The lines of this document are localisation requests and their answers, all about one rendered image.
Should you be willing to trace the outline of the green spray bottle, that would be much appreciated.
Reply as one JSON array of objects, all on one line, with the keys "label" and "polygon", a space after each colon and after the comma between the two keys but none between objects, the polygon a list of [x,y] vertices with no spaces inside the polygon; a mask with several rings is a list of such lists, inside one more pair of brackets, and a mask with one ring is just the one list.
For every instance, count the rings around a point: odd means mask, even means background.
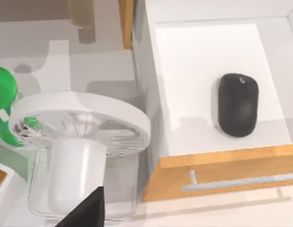
[{"label": "green spray bottle", "polygon": [[[21,93],[18,90],[17,82],[14,76],[5,68],[0,67],[0,139],[6,144],[12,147],[21,147],[23,143],[19,141],[10,131],[9,131],[9,117],[11,113],[11,106],[15,100],[19,100],[22,97]],[[27,129],[27,126],[30,126],[34,129],[37,129],[38,123],[35,117],[28,117],[24,119],[23,126],[24,129]],[[0,160],[12,157],[12,150],[7,149],[6,147],[0,145]],[[29,164],[28,159],[26,159],[27,167],[29,168],[32,163]],[[19,175],[26,179],[27,181],[31,180],[31,170],[23,170],[23,173],[19,172]]]}]

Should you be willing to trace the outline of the wooden cupboard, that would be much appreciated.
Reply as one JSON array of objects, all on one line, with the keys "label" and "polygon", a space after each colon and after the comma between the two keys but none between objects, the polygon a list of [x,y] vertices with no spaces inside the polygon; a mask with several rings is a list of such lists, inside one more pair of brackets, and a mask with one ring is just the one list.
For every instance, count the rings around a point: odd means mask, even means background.
[{"label": "wooden cupboard", "polygon": [[132,48],[134,0],[118,0],[124,49]]}]

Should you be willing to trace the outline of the white desk fan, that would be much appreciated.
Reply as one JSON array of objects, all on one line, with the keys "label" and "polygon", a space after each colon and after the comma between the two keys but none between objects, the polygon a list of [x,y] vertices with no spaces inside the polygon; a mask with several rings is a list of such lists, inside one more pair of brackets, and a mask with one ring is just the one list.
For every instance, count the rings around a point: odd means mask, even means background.
[{"label": "white desk fan", "polygon": [[92,93],[39,93],[12,105],[9,129],[36,149],[28,194],[33,214],[61,219],[96,189],[107,222],[135,213],[139,154],[151,140],[140,109]]}]

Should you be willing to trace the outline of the black computer mouse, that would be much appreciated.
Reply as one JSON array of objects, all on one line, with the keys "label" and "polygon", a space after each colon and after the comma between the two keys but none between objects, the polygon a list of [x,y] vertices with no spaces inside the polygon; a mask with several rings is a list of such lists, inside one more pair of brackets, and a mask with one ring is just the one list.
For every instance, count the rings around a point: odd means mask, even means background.
[{"label": "black computer mouse", "polygon": [[250,135],[257,124],[258,83],[244,74],[228,73],[218,86],[218,123],[226,134],[240,138]]}]

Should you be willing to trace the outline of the white open drawer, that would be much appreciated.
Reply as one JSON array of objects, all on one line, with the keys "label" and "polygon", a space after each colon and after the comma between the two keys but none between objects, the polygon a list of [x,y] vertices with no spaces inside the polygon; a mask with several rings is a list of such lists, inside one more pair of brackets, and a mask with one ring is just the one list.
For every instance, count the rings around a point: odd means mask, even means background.
[{"label": "white open drawer", "polygon": [[[161,157],[293,144],[293,0],[137,0],[133,50]],[[257,124],[241,138],[218,123],[228,73],[259,87]]]}]

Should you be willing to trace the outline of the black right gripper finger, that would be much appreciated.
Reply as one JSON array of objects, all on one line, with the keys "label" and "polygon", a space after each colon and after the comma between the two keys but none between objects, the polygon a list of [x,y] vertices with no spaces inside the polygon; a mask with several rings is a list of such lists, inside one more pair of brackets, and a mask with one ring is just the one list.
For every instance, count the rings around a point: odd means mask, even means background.
[{"label": "black right gripper finger", "polygon": [[55,227],[104,227],[104,187],[99,186]]}]

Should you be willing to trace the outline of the white framed wooden box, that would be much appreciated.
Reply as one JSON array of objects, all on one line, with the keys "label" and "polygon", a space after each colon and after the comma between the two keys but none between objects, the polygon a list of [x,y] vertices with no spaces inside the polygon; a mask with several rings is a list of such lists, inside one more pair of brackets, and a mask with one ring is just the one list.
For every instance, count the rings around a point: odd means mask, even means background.
[{"label": "white framed wooden box", "polygon": [[14,175],[14,172],[15,171],[12,168],[0,163],[0,188],[6,179]]}]

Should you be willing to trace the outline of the pale wooden drawer front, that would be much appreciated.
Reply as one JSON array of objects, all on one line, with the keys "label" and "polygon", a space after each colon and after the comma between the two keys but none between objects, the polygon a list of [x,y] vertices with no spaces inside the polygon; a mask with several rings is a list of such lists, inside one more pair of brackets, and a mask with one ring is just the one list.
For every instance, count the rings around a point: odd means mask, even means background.
[{"label": "pale wooden drawer front", "polygon": [[293,185],[293,180],[275,183],[252,183],[219,189],[182,192],[189,184],[189,171],[198,183],[221,183],[228,180],[293,174],[293,144],[263,148],[221,151],[204,154],[161,157],[143,192],[143,201],[160,201],[183,197]]}]

